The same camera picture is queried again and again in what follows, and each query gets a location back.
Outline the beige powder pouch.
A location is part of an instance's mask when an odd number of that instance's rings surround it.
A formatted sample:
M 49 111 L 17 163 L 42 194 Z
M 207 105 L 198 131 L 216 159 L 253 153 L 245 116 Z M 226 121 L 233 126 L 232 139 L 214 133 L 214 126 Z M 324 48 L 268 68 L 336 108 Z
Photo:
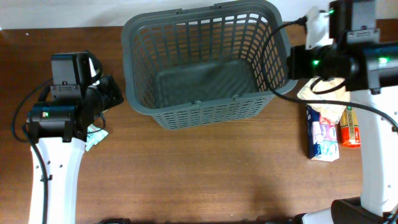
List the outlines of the beige powder pouch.
M 331 93 L 317 95 L 311 89 L 311 84 L 317 78 L 310 79 L 297 93 L 297 97 L 301 100 L 321 100 L 321 101 L 350 101 L 350 94 L 346 91 L 345 87 L 339 90 L 333 91 Z M 343 78 L 334 78 L 331 81 L 320 81 L 314 87 L 314 91 L 325 91 L 331 88 L 337 87 L 342 84 Z M 313 104 L 310 103 L 309 106 L 315 111 L 319 112 L 324 118 L 329 119 L 334 123 L 339 123 L 340 118 L 345 110 L 346 106 L 343 105 L 331 105 L 331 104 Z

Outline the mint green tissue pack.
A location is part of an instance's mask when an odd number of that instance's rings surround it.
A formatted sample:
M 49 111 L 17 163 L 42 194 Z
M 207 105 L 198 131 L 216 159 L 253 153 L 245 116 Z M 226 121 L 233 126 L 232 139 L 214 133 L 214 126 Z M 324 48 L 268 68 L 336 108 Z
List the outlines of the mint green tissue pack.
M 101 142 L 108 136 L 108 132 L 96 127 L 94 124 L 88 126 L 88 134 L 86 138 L 85 151 L 89 151 L 93 146 Z

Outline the blue Kleenex tissue multipack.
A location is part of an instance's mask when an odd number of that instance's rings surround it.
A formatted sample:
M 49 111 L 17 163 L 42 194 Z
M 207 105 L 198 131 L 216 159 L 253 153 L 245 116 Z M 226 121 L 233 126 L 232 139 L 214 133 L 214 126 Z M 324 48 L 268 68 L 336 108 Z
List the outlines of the blue Kleenex tissue multipack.
M 308 158 L 333 162 L 340 158 L 335 123 L 324 118 L 311 106 L 306 106 Z

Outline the red spaghetti pack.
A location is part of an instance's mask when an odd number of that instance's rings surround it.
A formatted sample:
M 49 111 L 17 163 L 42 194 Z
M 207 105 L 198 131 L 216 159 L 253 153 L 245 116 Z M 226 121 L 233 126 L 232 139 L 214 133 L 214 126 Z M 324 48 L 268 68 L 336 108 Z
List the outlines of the red spaghetti pack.
M 347 106 L 341 116 L 340 131 L 343 146 L 352 148 L 361 146 L 358 119 L 351 106 Z

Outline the grey plastic slatted basket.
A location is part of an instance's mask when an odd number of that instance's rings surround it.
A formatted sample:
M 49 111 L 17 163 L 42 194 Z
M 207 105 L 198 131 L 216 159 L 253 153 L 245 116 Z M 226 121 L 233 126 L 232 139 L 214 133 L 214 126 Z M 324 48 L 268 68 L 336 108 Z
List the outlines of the grey plastic slatted basket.
M 165 129 L 259 114 L 287 76 L 290 42 L 267 1 L 140 14 L 121 33 L 126 98 Z

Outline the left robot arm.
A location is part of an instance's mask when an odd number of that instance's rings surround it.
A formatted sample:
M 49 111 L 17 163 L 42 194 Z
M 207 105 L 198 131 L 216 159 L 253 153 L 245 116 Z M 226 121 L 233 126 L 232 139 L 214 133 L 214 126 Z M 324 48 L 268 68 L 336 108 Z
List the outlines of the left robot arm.
M 51 66 L 52 81 L 23 127 L 34 165 L 29 223 L 74 223 L 88 127 L 124 98 L 87 50 L 54 54 Z

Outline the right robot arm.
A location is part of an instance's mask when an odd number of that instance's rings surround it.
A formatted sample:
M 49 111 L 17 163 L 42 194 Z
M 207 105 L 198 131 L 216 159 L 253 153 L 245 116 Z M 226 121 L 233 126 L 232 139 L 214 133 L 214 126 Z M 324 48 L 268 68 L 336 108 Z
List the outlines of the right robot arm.
M 397 44 L 381 43 L 374 1 L 333 1 L 305 14 L 305 45 L 288 57 L 289 78 L 342 78 L 356 111 L 363 189 L 300 223 L 397 222 Z

